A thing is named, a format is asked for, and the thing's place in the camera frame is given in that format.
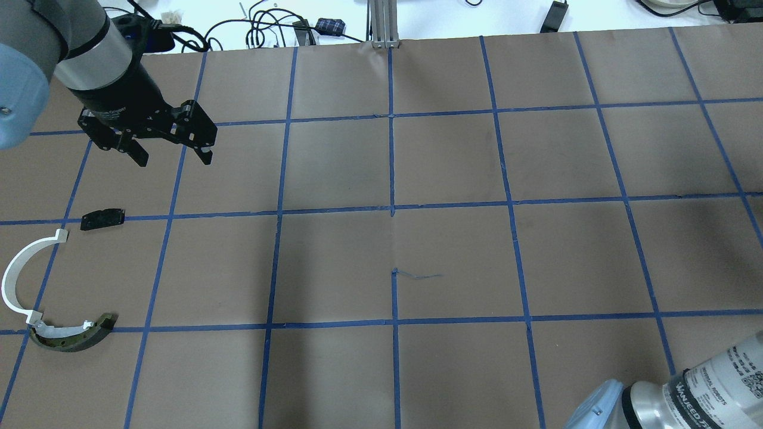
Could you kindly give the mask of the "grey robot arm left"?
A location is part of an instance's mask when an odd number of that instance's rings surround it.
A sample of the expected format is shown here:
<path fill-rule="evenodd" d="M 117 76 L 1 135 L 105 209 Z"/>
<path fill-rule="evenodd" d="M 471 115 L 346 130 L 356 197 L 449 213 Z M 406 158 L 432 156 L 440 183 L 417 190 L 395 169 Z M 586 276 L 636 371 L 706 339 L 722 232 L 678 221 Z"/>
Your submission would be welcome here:
<path fill-rule="evenodd" d="M 2 2 L 2 149 L 31 134 L 57 79 L 82 103 L 78 125 L 101 150 L 116 150 L 144 167 L 143 138 L 188 147 L 212 162 L 218 128 L 196 100 L 171 106 L 142 65 L 146 52 L 174 49 L 182 24 L 134 13 L 109 17 L 97 1 Z"/>

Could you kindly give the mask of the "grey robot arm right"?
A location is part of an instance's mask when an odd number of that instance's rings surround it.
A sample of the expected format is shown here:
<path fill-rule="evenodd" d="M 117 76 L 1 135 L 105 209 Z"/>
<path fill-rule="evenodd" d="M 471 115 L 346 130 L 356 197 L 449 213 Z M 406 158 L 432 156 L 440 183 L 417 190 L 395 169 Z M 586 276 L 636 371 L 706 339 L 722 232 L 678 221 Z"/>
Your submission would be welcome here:
<path fill-rule="evenodd" d="M 567 428 L 760 428 L 762 334 L 757 332 L 659 385 L 611 378 Z"/>

